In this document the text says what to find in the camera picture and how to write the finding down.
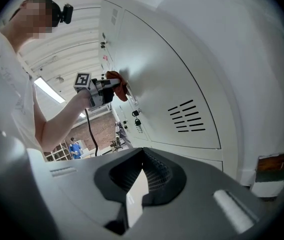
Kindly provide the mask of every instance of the person in blue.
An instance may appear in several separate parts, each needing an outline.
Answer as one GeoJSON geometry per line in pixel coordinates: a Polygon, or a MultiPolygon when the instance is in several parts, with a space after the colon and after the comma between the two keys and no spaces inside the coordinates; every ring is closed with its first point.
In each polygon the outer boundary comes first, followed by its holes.
{"type": "Polygon", "coordinates": [[[76,142],[76,139],[73,137],[71,138],[71,144],[68,150],[70,151],[70,154],[73,156],[73,159],[80,158],[82,148],[80,147],[79,143],[76,142]]]}

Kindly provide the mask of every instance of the white t-shirt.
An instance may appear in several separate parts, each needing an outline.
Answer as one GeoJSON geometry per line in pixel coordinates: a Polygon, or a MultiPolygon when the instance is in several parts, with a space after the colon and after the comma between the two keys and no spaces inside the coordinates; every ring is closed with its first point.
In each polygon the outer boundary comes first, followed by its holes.
{"type": "Polygon", "coordinates": [[[0,32],[0,131],[43,153],[35,134],[32,82],[0,32]]]}

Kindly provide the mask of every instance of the brick wall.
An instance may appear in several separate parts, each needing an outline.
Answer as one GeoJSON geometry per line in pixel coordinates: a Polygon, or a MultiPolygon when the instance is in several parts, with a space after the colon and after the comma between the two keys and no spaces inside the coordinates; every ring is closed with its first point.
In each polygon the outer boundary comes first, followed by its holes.
{"type": "MultiPolygon", "coordinates": [[[[110,146],[110,141],[115,140],[115,123],[116,120],[111,112],[90,120],[91,130],[100,150],[110,146]]],[[[71,137],[74,137],[76,140],[83,140],[88,150],[95,148],[87,122],[73,128],[70,131],[70,133],[65,138],[68,146],[71,143],[71,137]]]]}

